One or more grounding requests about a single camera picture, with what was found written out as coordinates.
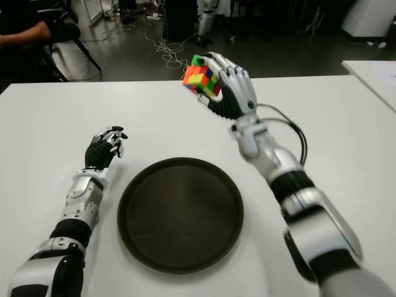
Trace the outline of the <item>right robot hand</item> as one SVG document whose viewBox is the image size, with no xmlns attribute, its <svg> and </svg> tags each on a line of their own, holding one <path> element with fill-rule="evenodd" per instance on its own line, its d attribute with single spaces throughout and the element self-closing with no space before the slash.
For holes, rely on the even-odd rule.
<svg viewBox="0 0 396 297">
<path fill-rule="evenodd" d="M 256 113 L 257 97 L 247 70 L 215 52 L 204 53 L 200 60 L 217 78 L 222 96 L 214 99 L 198 88 L 199 102 L 226 119 L 236 120 Z"/>
</svg>

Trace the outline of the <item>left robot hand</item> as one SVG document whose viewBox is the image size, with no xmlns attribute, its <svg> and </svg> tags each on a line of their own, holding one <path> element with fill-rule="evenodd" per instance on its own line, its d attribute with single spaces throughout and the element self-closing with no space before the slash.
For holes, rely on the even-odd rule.
<svg viewBox="0 0 396 297">
<path fill-rule="evenodd" d="M 123 130 L 121 126 L 108 126 L 96 133 L 85 151 L 85 167 L 102 171 L 110 166 L 114 157 L 121 158 L 123 140 L 128 139 Z"/>
</svg>

